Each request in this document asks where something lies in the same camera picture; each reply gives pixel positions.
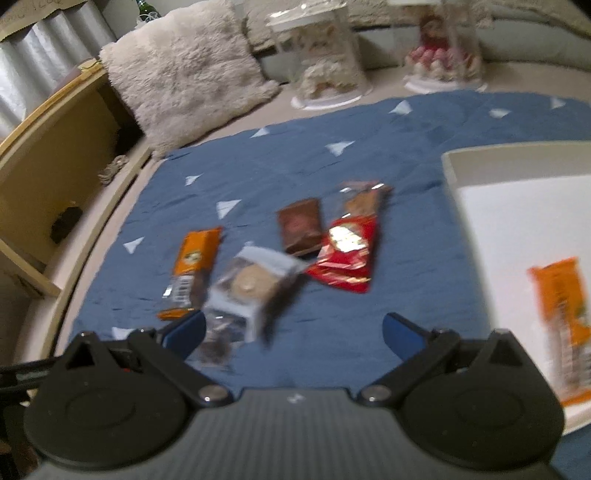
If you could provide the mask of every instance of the white triangle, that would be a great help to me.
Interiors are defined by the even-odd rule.
[[[135,328],[111,327],[111,334],[115,340],[125,340]]]
[[[200,176],[201,175],[189,175],[188,177],[185,177],[185,186],[188,187],[189,185],[192,185]]]
[[[550,109],[554,110],[555,108],[561,108],[566,105],[566,102],[562,100],[562,98],[552,97],[550,99]]]
[[[135,252],[135,249],[138,248],[138,245],[142,242],[143,239],[144,237],[141,236],[135,239],[133,242],[127,242],[126,244],[123,244],[123,246],[130,254],[132,254],[133,252]]]
[[[241,200],[228,200],[227,202],[217,203],[217,216],[221,220],[224,218],[230,210],[232,210]]]
[[[268,135],[268,134],[269,134],[269,130],[267,130],[265,127],[263,127],[258,132],[256,132],[254,135],[252,135],[251,138],[264,137],[265,135]]]
[[[413,108],[410,106],[406,100],[400,102],[394,110],[390,110],[388,113],[397,113],[398,115],[408,115],[410,112],[413,111]]]
[[[349,145],[353,145],[355,141],[352,142],[338,142],[338,143],[329,143],[325,145],[326,148],[330,150],[335,157],[338,157],[343,154],[343,150],[347,148]]]
[[[505,115],[509,115],[511,110],[505,110],[504,108],[493,108],[488,114],[493,118],[503,118]]]

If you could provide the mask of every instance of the metal screw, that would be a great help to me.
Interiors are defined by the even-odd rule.
[[[199,396],[206,402],[220,401],[228,395],[228,390],[221,385],[206,385],[199,389]]]
[[[361,396],[370,402],[384,401],[392,395],[391,390],[384,385],[370,385],[361,391]]]

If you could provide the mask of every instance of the blue cloth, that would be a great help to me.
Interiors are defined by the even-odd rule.
[[[412,111],[392,112],[401,101]],[[356,393],[397,364],[382,340],[385,313],[396,311],[426,329],[445,326],[466,338],[485,337],[489,326],[446,196],[441,155],[486,144],[591,140],[589,105],[565,102],[552,108],[549,97],[524,93],[392,98],[269,125],[256,137],[247,131],[177,150],[141,193],[73,333],[94,330],[110,339],[112,326],[161,325],[155,314],[190,230],[224,226],[216,278],[245,242],[281,248],[276,210],[320,197],[328,223],[340,182],[381,180],[395,192],[381,218],[370,292],[357,295],[308,281],[277,319],[270,344],[245,345],[227,369],[203,372],[235,393],[243,387],[348,387]],[[491,109],[508,113],[495,118]],[[333,144],[343,147],[340,155]],[[191,183],[191,176],[200,177]],[[240,202],[220,220],[216,205],[230,200]],[[142,237],[130,254],[124,244]],[[194,358],[188,361],[197,367]],[[590,429],[566,437],[555,464],[572,480],[587,479],[590,445]]]

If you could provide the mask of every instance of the barcode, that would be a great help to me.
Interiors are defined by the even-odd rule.
[[[193,286],[192,275],[181,275],[177,277],[173,285],[172,301],[179,304],[179,307],[191,306],[191,288]]]

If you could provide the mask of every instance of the orange snack package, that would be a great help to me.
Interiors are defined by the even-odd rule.
[[[191,310],[201,309],[221,233],[222,227],[217,227],[185,236],[170,285],[162,295],[165,308],[158,312],[159,319],[176,320]]]
[[[577,259],[529,272],[551,338],[558,397],[564,406],[591,400],[591,326]]]

